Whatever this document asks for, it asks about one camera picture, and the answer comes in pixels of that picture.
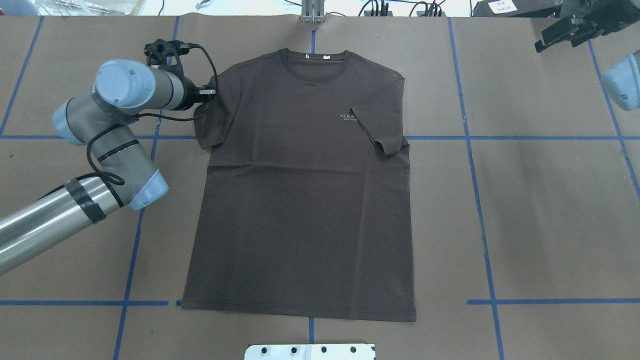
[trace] robotic arm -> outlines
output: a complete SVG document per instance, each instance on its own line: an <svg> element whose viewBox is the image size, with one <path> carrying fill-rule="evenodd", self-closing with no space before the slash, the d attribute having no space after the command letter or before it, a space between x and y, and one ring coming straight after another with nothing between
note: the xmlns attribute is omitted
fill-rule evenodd
<svg viewBox="0 0 640 360"><path fill-rule="evenodd" d="M184 76L179 56L192 48L205 53L216 86L198 88ZM204 116L213 104L217 73L207 52L197 44L159 39L147 44L145 54L147 65L132 60L107 61L90 90L54 112L57 132L74 145L87 146L87 160L94 172L67 181L0 220L0 275L117 209L129 205L140 210L169 190L128 125L144 116L181 121ZM168 64L172 56L175 65ZM196 102L209 102L209 106L190 119L139 114L144 109L187 110Z"/></svg>

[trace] neckline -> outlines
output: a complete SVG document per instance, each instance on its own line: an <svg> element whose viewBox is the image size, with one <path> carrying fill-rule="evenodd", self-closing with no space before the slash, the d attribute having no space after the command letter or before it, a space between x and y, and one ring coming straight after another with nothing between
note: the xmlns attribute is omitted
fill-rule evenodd
<svg viewBox="0 0 640 360"><path fill-rule="evenodd" d="M330 60L325 60L323 57L324 56L330 56L331 59ZM330 74L328 76L321 76L321 77L317 77L317 76L306 76L298 71L296 71L296 69L294 69L293 65L291 65L291 62L289 62L289 59L287 57L293 57L293 58L297 58L297 59L303 59L303 60L309 60L309 61L336 61L336 60L341 60L342 63L340 65L340 68L337 69L336 72L334 72L333 74ZM345 50L341 53L337 53L337 54L312 54L312 53L298 53L296 51L291 51L289 49L282 49L280 50L280 62L282 63L282 67L284 67L284 69L289 73L289 75L291 75L292 77L298 79L298 80L302 80L306 83L325 83L327 81L331 81L337 77L339 77L340 75L342 75L342 73L345 71L345 69L347 68L347 66L349 65L349 61L351 59L351 51Z"/></svg>

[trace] silver metal tube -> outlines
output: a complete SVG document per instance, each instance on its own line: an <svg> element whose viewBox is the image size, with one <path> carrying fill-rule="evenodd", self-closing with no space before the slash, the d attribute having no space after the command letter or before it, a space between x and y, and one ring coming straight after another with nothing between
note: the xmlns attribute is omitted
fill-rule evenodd
<svg viewBox="0 0 640 360"><path fill-rule="evenodd" d="M80 180L105 215L119 206L98 177ZM0 220L0 275L91 225L67 189L62 188Z"/></svg>

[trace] white mounting plate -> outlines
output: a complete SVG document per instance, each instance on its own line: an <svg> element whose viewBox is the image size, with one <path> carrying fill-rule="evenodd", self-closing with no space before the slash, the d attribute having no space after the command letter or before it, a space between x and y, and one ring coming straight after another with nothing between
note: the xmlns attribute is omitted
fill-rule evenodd
<svg viewBox="0 0 640 360"><path fill-rule="evenodd" d="M244 360L375 360L373 344L251 345Z"/></svg>

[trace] white sticker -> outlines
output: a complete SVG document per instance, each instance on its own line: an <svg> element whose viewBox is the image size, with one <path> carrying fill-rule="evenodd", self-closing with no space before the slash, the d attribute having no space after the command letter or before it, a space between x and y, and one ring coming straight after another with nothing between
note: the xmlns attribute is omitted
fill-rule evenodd
<svg viewBox="0 0 640 360"><path fill-rule="evenodd" d="M512 0L500 0L489 3L493 13L510 13L518 11Z"/></svg>

